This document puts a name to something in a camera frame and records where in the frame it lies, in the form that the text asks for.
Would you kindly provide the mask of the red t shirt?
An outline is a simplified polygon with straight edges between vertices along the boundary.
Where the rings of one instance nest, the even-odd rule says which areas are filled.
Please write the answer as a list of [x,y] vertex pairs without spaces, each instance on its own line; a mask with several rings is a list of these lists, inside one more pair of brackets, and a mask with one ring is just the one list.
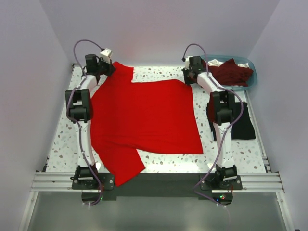
[[138,150],[155,154],[202,154],[192,88],[179,80],[132,82],[134,68],[115,72],[91,101],[91,144],[120,186],[145,169]]

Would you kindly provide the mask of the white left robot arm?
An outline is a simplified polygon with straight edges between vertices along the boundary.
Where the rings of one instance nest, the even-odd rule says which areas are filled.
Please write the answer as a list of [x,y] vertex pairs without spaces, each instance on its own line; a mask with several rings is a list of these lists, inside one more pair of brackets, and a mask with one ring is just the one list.
[[65,91],[66,116],[73,122],[75,128],[79,157],[75,175],[71,179],[82,189],[103,188],[91,145],[90,126],[94,109],[90,93],[98,85],[102,75],[111,76],[116,70],[111,56],[110,49],[102,50],[98,56],[86,55],[86,66],[82,68],[80,83],[73,89]]

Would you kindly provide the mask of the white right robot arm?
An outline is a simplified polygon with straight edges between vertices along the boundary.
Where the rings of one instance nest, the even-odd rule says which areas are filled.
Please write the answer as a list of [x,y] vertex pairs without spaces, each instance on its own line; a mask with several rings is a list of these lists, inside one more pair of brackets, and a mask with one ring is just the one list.
[[214,79],[207,63],[200,56],[183,57],[182,61],[185,62],[182,69],[185,84],[196,83],[209,95],[207,118],[213,124],[216,134],[218,154],[212,166],[216,171],[209,173],[203,181],[211,188],[226,189],[238,176],[232,155],[231,130],[243,114],[243,103],[240,102],[241,112],[235,117],[235,98],[238,95]]

